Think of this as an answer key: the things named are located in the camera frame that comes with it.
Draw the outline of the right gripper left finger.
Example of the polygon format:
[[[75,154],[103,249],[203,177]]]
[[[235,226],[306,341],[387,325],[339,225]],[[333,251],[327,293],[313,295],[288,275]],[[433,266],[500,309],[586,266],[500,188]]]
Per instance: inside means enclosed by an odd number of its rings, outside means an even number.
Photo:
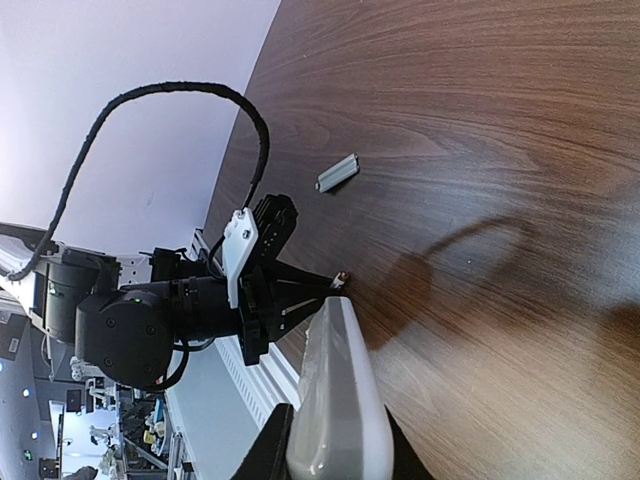
[[[276,405],[232,480],[291,479],[286,452],[294,413],[291,404]]]

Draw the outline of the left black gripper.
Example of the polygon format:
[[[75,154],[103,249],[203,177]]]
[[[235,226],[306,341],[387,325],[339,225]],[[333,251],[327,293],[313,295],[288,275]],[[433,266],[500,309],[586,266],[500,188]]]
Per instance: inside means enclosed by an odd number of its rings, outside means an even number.
[[[279,341],[314,315],[325,301],[324,298],[313,298],[276,311],[275,292],[280,295],[329,295],[340,290],[333,277],[301,270],[281,261],[272,263],[272,280],[260,266],[239,280],[241,330],[238,338],[246,366],[257,365],[260,357],[269,351],[270,343]]]

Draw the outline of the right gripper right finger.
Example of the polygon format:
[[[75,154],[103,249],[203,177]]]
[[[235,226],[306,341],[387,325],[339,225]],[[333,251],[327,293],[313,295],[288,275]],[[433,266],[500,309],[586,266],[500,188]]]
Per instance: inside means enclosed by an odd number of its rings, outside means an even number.
[[[388,407],[386,413],[391,428],[394,464],[393,480],[434,480],[435,477],[425,467],[418,454],[411,446],[403,430],[397,423]]]

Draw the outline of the white remote control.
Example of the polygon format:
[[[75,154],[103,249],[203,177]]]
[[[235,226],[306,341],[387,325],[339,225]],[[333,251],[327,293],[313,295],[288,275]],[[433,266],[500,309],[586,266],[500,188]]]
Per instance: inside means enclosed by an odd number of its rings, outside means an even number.
[[[390,422],[348,298],[327,298],[312,317],[298,393],[286,451],[293,479],[393,476]]]

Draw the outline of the grey battery cover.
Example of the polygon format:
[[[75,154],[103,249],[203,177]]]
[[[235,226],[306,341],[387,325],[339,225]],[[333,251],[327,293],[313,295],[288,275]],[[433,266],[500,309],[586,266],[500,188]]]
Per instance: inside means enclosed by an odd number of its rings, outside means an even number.
[[[357,175],[359,171],[359,156],[352,153],[318,175],[316,190],[326,193]]]

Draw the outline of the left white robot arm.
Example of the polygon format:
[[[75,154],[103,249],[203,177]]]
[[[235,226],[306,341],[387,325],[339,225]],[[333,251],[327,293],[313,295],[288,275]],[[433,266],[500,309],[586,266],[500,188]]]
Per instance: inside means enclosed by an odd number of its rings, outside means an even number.
[[[1,287],[47,336],[118,384],[165,390],[188,357],[233,337],[243,362],[270,346],[338,293],[326,277],[281,262],[289,227],[228,227],[222,241],[192,259],[183,251],[114,257],[50,242],[37,229],[1,229]]]

